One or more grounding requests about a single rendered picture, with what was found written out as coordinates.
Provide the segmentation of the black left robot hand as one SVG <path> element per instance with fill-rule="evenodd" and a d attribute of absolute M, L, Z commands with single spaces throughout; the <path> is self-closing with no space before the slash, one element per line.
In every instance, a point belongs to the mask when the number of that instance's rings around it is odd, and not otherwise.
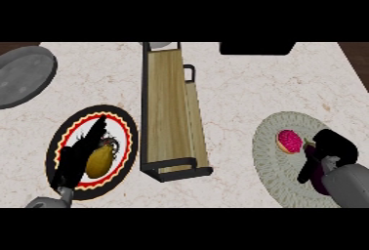
<path fill-rule="evenodd" d="M 59 187 L 74 189 L 85 173 L 88 158 L 97 148 L 105 130 L 105 119 L 102 115 L 91 125 L 90 131 L 72 146 L 60 149 L 60 161 L 54 172 L 50 187 L 57 191 Z"/>

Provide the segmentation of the round dark grey pan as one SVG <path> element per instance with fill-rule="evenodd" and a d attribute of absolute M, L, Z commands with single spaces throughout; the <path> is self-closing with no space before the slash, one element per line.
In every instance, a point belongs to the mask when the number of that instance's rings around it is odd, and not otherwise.
<path fill-rule="evenodd" d="M 0 56 L 0 109 L 23 104 L 40 94 L 56 70 L 56 57 L 40 46 L 20 47 Z"/>

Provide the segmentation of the yellow-brown pear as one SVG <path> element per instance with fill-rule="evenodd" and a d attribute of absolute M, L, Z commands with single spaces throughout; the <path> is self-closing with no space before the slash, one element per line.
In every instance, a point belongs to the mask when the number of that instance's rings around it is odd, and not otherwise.
<path fill-rule="evenodd" d="M 105 145 L 91 153 L 85 168 L 90 179 L 97 179 L 107 173 L 113 161 L 112 150 L 112 145 Z"/>

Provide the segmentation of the dark purple eggplant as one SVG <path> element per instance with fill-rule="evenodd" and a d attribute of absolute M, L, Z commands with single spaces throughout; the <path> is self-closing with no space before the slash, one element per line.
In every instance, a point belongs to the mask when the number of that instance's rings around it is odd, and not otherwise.
<path fill-rule="evenodd" d="M 310 182 L 314 190 L 322 194 L 327 195 L 329 192 L 324 188 L 322 177 L 324 175 L 322 164 L 313 158 L 316 151 L 316 145 L 308 141 L 304 141 L 304 154 L 307 161 L 298 174 L 299 183 Z"/>

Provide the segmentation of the pink frosted donut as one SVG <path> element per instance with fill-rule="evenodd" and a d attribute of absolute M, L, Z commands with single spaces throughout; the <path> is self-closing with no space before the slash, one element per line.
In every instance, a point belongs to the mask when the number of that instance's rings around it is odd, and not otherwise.
<path fill-rule="evenodd" d="M 299 149 L 302 147 L 302 141 L 292 130 L 282 130 L 276 134 L 276 145 L 279 149 L 288 154 L 299 152 Z"/>

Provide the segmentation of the round grey woven placemat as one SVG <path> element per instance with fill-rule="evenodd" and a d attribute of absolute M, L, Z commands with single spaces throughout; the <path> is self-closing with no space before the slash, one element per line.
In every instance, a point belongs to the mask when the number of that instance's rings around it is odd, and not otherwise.
<path fill-rule="evenodd" d="M 277 147 L 277 133 L 292 130 L 298 137 L 313 141 L 327 125 L 310 115 L 282 111 L 261 122 L 252 139 L 252 157 L 261 183 L 277 204 L 285 208 L 338 208 L 327 195 L 313 188 L 311 182 L 299 184 L 296 177 L 305 163 L 304 150 L 285 153 Z"/>

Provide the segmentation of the wooden tiered shelf black frame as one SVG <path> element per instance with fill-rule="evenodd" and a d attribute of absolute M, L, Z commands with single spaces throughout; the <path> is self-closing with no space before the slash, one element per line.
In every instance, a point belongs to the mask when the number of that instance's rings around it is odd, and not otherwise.
<path fill-rule="evenodd" d="M 183 63 L 181 44 L 161 50 L 143 43 L 140 171 L 161 183 L 208 176 L 196 91 L 196 67 Z"/>

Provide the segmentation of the black appliance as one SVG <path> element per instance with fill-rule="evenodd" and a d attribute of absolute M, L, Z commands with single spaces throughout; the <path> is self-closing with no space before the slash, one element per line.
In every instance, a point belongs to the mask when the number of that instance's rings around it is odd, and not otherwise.
<path fill-rule="evenodd" d="M 293 42 L 221 42 L 218 51 L 223 55 L 285 56 Z"/>

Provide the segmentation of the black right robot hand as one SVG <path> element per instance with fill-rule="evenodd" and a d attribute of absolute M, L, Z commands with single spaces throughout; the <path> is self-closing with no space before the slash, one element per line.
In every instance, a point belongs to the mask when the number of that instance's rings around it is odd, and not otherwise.
<path fill-rule="evenodd" d="M 301 168 L 296 181 L 304 184 L 313 177 L 313 173 L 322 165 L 326 156 L 336 156 L 336 166 L 354 164 L 358 157 L 358 151 L 354 143 L 330 129 L 323 129 L 313 137 L 314 146 L 304 149 L 305 163 Z"/>

